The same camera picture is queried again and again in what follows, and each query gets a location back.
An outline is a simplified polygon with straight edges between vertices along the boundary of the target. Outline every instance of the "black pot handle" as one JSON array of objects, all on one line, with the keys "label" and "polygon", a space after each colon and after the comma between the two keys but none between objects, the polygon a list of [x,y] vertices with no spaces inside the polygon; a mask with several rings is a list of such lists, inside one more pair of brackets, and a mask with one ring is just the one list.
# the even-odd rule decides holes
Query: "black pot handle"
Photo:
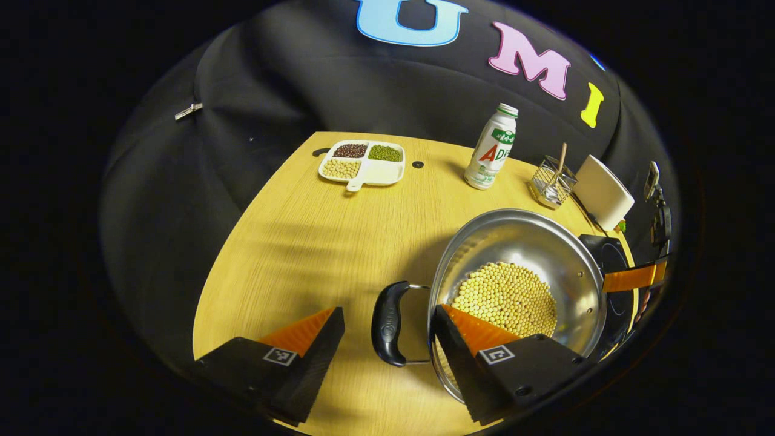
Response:
[{"label": "black pot handle", "polygon": [[393,283],[380,292],[374,304],[374,315],[371,317],[371,344],[382,360],[395,366],[429,362],[407,362],[398,350],[398,334],[401,333],[401,311],[398,304],[409,288],[430,289],[428,286],[410,285],[409,282]]}]

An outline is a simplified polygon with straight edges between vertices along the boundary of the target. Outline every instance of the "pink letter m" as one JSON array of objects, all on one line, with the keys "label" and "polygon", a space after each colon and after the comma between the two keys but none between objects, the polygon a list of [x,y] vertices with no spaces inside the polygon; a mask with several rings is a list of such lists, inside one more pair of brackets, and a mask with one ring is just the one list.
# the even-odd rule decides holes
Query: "pink letter m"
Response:
[{"label": "pink letter m", "polygon": [[492,25],[501,31],[501,49],[496,57],[490,58],[490,65],[506,74],[517,75],[519,74],[517,56],[519,56],[522,68],[525,69],[525,77],[529,81],[534,81],[546,71],[546,76],[539,80],[539,86],[551,96],[564,100],[565,77],[570,62],[552,50],[538,55],[527,37],[518,30],[497,21]]}]

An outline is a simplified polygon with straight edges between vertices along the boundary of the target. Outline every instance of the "metal basket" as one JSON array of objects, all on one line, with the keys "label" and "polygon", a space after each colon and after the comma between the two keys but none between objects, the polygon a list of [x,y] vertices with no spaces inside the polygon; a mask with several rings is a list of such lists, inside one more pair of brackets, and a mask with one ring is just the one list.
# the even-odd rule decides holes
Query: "metal basket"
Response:
[{"label": "metal basket", "polygon": [[559,164],[554,157],[544,156],[543,162],[541,162],[530,181],[530,192],[533,198],[551,209],[557,209],[563,204],[563,201],[568,198],[577,182],[573,172],[568,169],[567,165],[563,165],[562,173],[556,182],[552,183],[554,173],[557,172],[557,165]]}]

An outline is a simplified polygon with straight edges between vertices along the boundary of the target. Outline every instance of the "white plastic bottle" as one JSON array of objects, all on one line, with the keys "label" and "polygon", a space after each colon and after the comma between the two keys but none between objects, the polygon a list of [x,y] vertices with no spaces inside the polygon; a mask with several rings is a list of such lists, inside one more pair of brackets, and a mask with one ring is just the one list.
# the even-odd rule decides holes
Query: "white plastic bottle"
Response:
[{"label": "white plastic bottle", "polygon": [[514,145],[519,111],[503,103],[484,125],[464,178],[476,189],[487,189],[506,162]]}]

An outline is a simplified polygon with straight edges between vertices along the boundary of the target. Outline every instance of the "blue letter u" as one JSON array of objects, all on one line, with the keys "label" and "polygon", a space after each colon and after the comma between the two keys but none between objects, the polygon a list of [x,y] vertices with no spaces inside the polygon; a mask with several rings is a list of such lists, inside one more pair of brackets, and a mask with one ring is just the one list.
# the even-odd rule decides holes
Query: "blue letter u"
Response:
[{"label": "blue letter u", "polygon": [[445,0],[425,0],[436,7],[436,24],[432,29],[416,30],[403,27],[398,22],[401,3],[407,0],[356,0],[357,25],[363,34],[377,41],[405,46],[442,46],[457,38],[460,31],[460,14],[468,9]]}]

